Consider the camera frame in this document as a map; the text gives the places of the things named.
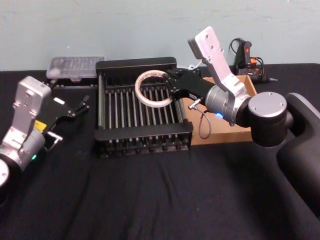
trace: tape roll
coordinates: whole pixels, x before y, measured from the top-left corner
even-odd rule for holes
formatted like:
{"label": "tape roll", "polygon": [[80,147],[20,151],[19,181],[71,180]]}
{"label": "tape roll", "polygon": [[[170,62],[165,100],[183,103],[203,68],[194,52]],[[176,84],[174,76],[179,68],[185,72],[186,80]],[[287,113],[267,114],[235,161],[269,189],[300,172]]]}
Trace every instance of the tape roll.
{"label": "tape roll", "polygon": [[163,79],[163,75],[166,74],[164,71],[160,70],[150,70],[142,73],[135,81],[134,85],[134,91],[136,94],[136,97],[140,100],[141,103],[144,105],[147,105],[151,108],[163,108],[167,105],[169,105],[172,102],[172,99],[170,97],[161,100],[161,101],[151,101],[150,99],[146,98],[140,91],[141,83],[151,77],[158,77]]}

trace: wall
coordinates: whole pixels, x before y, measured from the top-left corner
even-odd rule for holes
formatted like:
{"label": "wall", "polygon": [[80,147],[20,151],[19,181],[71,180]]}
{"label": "wall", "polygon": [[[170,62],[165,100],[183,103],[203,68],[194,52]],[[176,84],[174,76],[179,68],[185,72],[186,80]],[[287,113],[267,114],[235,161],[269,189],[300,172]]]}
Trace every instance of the wall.
{"label": "wall", "polygon": [[208,25],[225,49],[242,37],[267,64],[319,63],[319,14],[318,0],[0,0],[0,71],[47,69],[55,56],[195,64],[187,40]]}

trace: roller rack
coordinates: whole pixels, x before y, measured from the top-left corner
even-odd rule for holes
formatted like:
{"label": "roller rack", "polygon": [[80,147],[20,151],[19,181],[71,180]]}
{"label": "roller rack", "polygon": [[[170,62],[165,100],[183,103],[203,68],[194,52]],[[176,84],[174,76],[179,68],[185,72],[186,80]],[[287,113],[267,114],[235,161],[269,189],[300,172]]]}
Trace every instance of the roller rack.
{"label": "roller rack", "polygon": [[[141,73],[176,66],[173,57],[97,62],[98,127],[94,136],[100,157],[190,148],[193,125],[186,118],[182,101],[152,108],[138,101],[134,92]],[[170,92],[157,77],[147,79],[141,90],[155,101],[167,98]]]}

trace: black tablecloth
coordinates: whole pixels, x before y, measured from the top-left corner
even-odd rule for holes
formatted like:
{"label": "black tablecloth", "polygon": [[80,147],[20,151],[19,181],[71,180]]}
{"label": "black tablecloth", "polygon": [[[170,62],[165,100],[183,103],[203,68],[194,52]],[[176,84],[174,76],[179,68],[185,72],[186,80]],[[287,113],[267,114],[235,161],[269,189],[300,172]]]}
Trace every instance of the black tablecloth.
{"label": "black tablecloth", "polygon": [[[320,110],[320,65],[265,70],[279,81],[258,92],[297,92]],[[44,71],[0,72],[1,139],[27,75],[45,78]],[[25,170],[10,207],[0,209],[1,239],[320,239],[320,221],[278,168],[279,147],[224,143],[98,159],[96,90],[83,91],[54,91],[71,106],[89,94],[90,112],[57,127],[63,143]]]}

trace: blue led light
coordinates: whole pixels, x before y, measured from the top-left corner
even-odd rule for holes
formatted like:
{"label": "blue led light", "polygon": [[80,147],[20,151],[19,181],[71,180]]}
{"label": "blue led light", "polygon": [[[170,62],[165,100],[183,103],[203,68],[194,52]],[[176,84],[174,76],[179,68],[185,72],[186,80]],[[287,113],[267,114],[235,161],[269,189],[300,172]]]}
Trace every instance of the blue led light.
{"label": "blue led light", "polygon": [[224,118],[224,116],[221,114],[221,113],[216,113],[216,117],[218,118],[218,119],[223,119]]}

